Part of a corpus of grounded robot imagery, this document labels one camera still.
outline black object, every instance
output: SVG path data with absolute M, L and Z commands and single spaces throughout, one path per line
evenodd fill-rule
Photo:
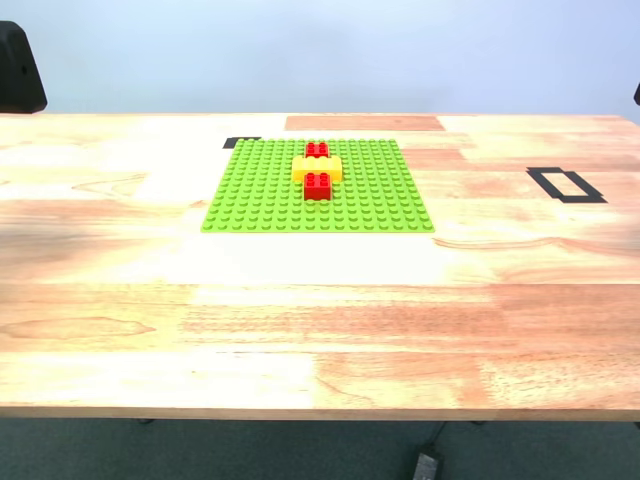
M 440 422 L 429 441 L 420 449 L 412 480 L 440 480 L 444 468 L 444 457 L 436 450 L 436 442 L 449 422 Z
M 413 473 L 413 480 L 440 480 L 444 458 L 432 447 L 425 446 L 418 455 L 418 462 Z
M 260 140 L 262 137 L 229 137 L 222 148 L 234 148 L 238 140 Z
M 529 167 L 527 168 L 527 173 L 551 198 L 557 198 L 562 203 L 607 203 L 607 201 L 602 198 L 602 194 L 576 172 L 565 172 L 560 167 Z M 545 173 L 564 173 L 565 176 L 580 187 L 586 195 L 563 195 L 560 190 L 545 178 Z
M 35 113 L 46 106 L 26 33 L 14 22 L 0 21 L 0 113 Z

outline black rectangle outline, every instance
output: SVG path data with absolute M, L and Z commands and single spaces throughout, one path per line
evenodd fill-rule
M 608 203 L 602 193 L 593 188 L 584 178 L 576 172 L 565 172 L 560 167 L 527 167 L 527 173 L 551 198 L 557 198 L 562 203 Z M 545 173 L 564 173 L 586 195 L 563 195 L 544 176 Z

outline yellow lego brick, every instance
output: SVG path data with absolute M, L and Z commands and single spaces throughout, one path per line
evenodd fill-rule
M 342 181 L 342 159 L 335 155 L 330 157 L 303 157 L 302 155 L 294 157 L 291 165 L 291 178 L 294 182 L 304 181 L 307 173 L 328 173 L 331 181 Z

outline red lego brick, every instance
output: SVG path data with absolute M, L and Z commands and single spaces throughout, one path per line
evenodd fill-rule
M 307 143 L 307 146 L 304 149 L 304 156 L 306 157 L 328 157 L 329 156 L 329 145 L 326 142 L 320 143 Z
M 304 176 L 304 199 L 331 200 L 331 176 L 327 173 L 307 173 Z

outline black tape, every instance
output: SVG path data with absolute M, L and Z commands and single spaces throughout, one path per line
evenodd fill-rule
M 557 198 L 562 203 L 607 203 L 602 194 L 576 172 L 565 172 L 560 167 L 528 167 L 527 173 L 551 198 Z M 545 173 L 564 173 L 586 195 L 563 195 L 544 176 Z
M 260 140 L 262 137 L 229 137 L 222 148 L 234 148 L 238 140 Z

